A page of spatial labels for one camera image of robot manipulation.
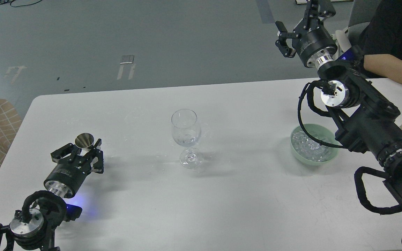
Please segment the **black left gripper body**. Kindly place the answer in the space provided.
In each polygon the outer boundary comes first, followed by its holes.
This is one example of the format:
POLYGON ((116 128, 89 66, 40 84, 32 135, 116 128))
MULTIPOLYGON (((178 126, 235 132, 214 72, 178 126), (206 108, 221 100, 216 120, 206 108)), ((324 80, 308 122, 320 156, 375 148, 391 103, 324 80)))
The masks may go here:
POLYGON ((89 163, 84 156, 78 155, 73 162, 63 158, 56 164, 44 181, 45 189, 60 198, 74 197, 91 174, 89 163))

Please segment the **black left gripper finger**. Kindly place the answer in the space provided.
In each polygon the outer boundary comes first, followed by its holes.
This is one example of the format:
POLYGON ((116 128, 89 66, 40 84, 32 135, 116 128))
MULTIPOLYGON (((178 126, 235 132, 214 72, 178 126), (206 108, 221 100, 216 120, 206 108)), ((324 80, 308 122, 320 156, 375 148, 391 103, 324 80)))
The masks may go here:
POLYGON ((99 138, 88 148, 88 152, 86 153, 86 161, 89 163, 90 171, 92 173, 104 173, 104 158, 101 147, 102 139, 99 138))
POLYGON ((81 153, 81 148, 73 143, 65 144, 63 147, 53 151, 51 155, 51 159, 53 162, 58 163, 59 160, 65 159, 67 162, 73 162, 81 153))

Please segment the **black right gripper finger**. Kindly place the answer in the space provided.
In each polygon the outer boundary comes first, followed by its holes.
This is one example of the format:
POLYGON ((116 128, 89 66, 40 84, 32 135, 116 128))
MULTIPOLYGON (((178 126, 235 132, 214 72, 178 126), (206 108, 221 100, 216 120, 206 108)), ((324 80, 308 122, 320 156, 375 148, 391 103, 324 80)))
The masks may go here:
POLYGON ((307 0, 303 19, 300 21, 302 30, 317 30, 323 22, 335 16, 336 10, 330 0, 307 0))
POLYGON ((276 47, 284 57, 294 58, 296 50, 287 44, 287 40, 297 41, 300 39, 300 34, 295 33, 295 31, 289 33, 282 21, 276 21, 275 25, 278 29, 278 39, 275 41, 276 47))

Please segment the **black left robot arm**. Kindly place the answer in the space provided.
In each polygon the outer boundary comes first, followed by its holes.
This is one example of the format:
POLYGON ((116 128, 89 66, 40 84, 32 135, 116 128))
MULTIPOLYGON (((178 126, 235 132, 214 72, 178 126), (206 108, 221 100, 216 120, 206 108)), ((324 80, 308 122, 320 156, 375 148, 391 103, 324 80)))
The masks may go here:
POLYGON ((59 251, 54 244, 55 230, 63 221, 75 221, 82 208, 67 204, 91 173, 104 172, 102 140, 69 143, 51 153, 56 164, 44 181, 44 190, 29 195, 16 210, 10 224, 0 223, 0 246, 6 239, 6 251, 17 244, 24 250, 59 251))

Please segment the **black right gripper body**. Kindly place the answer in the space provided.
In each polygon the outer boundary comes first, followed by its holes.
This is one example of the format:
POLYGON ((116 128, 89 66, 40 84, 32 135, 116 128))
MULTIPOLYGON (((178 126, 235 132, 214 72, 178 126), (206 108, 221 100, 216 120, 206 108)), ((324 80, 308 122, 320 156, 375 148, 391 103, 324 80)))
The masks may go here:
POLYGON ((293 32, 298 36, 292 39, 292 47, 299 55, 304 67, 311 68, 314 67, 311 59, 314 54, 324 51, 333 56, 337 52, 337 45, 322 24, 314 24, 304 29, 305 26, 299 23, 294 28, 293 32))

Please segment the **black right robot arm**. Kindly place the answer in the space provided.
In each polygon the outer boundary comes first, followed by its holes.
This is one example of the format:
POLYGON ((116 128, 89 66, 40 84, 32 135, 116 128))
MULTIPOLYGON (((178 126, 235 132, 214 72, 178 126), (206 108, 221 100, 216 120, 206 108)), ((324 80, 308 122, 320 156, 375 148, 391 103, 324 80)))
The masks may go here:
POLYGON ((373 87, 372 82, 356 70, 349 60, 333 59, 338 47, 324 26, 335 16, 329 0, 308 0, 303 18, 292 32, 282 21, 276 21, 278 39, 275 45, 286 58, 299 55, 305 67, 316 68, 319 80, 305 85, 299 96, 297 118, 301 129, 320 145, 371 152, 383 170, 359 167, 354 173, 360 204, 381 215, 402 213, 402 130, 395 124, 400 115, 397 106, 373 87), (335 140, 339 145, 321 141, 307 132, 300 110, 303 99, 319 116, 330 117, 337 126, 335 140), (363 174, 383 178, 383 184, 398 205, 375 207, 367 198, 363 174))

